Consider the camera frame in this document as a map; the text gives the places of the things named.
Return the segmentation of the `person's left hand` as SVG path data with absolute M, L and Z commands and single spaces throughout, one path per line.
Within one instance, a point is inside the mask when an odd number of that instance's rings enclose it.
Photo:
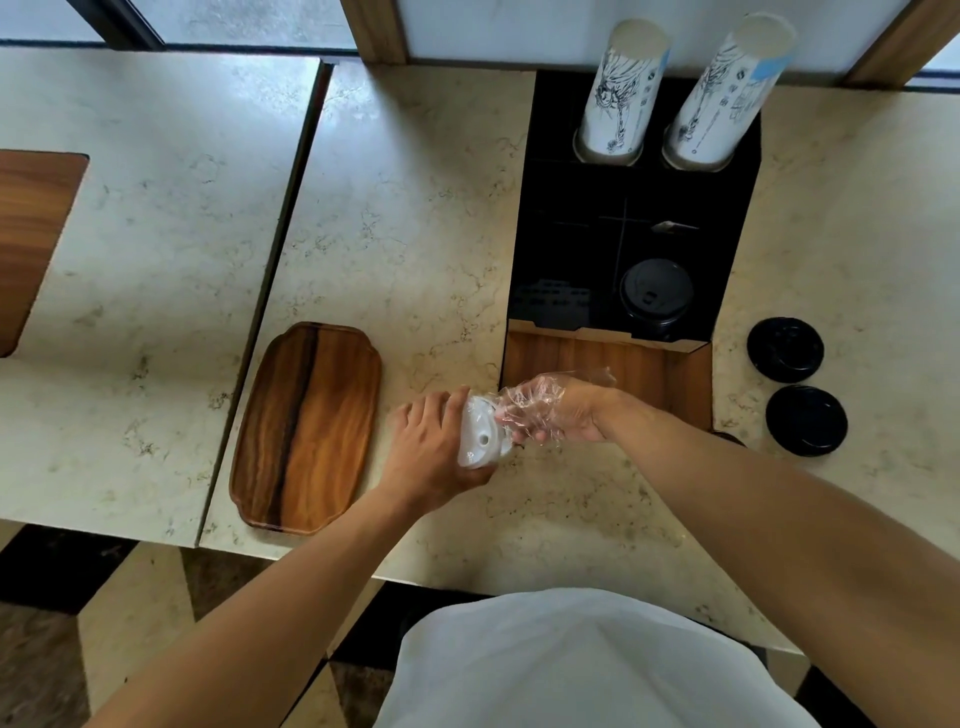
M 460 437 L 394 435 L 381 472 L 378 493 L 389 495 L 414 518 L 421 518 L 453 498 L 487 484 L 498 465 L 468 469 L 457 456 Z

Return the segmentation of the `person's right hand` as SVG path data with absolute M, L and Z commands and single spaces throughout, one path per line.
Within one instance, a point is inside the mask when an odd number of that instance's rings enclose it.
M 564 432 L 561 441 L 598 443 L 611 439 L 608 416 L 623 404 L 624 392 L 565 372 L 542 373 L 536 378 L 564 379 L 564 394 L 558 406 Z

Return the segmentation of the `white plastic cup lid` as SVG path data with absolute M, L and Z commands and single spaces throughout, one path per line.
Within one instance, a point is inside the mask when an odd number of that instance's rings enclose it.
M 471 394 L 462 410 L 458 465 L 477 470 L 498 463 L 513 448 L 509 429 L 496 416 L 496 404 L 483 395 Z

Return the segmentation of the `person's right forearm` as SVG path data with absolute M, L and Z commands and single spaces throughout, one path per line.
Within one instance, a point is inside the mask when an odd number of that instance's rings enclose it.
M 876 728 L 960 728 L 960 560 L 811 473 L 608 387 L 597 431 Z

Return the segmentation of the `person's left forearm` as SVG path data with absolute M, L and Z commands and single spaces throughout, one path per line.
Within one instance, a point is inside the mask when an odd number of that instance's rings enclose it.
M 152 659 L 83 728 L 279 728 L 376 568 L 450 497 L 382 482 Z

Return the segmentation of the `brown wooden serving tray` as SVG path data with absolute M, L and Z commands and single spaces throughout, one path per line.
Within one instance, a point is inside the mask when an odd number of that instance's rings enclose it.
M 300 321 L 267 346 L 229 495 L 251 528 L 310 536 L 350 507 L 365 472 L 382 361 L 358 328 Z

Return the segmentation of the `stack of black cup lids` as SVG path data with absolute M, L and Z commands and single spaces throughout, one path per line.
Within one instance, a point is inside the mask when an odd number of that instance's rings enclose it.
M 647 258 L 620 278 L 618 295 L 635 337 L 664 339 L 690 309 L 694 298 L 690 274 L 667 258 Z

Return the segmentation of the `black cup and lid organizer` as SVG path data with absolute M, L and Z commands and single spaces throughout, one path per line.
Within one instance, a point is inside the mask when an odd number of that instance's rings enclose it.
M 618 388 L 711 431 L 712 340 L 760 172 L 762 116 L 722 170 L 675 169 L 664 135 L 694 81 L 666 79 L 639 160 L 588 164 L 573 138 L 593 79 L 535 75 L 499 386 L 608 370 Z M 626 270 L 647 259 L 677 262 L 694 287 L 689 310 L 657 340 L 636 337 L 618 295 Z

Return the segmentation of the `person's white shirt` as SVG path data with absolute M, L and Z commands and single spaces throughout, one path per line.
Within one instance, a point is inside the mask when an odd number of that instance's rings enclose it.
M 402 639 L 374 728 L 820 728 L 744 644 L 596 588 L 447 606 Z

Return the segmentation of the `stack of printed paper cups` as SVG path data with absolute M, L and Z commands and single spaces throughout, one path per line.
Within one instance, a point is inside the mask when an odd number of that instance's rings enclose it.
M 640 158 L 671 43 L 647 19 L 613 28 L 573 137 L 580 162 L 629 166 Z
M 661 149 L 666 164 L 693 172 L 727 166 L 797 43 L 786 18 L 766 11 L 745 15 L 667 128 Z

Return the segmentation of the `white back panel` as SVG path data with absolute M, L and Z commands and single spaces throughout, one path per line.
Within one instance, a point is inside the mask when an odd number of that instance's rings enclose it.
M 798 33 L 787 69 L 844 75 L 909 0 L 396 0 L 417 60 L 596 67 L 621 20 L 646 18 L 672 39 L 669 72 L 698 75 L 755 12 Z

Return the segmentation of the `wooden inset panel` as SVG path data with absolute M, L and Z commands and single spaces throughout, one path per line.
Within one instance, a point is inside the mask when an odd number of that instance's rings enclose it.
M 18 346 L 89 164 L 81 152 L 0 149 L 0 358 Z

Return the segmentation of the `wooden frame post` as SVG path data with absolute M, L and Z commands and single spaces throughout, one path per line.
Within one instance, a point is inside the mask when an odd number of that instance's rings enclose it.
M 902 89 L 960 33 L 960 0 L 910 0 L 840 80 L 842 88 Z
M 368 66 L 410 63 L 398 0 L 340 0 L 362 62 Z

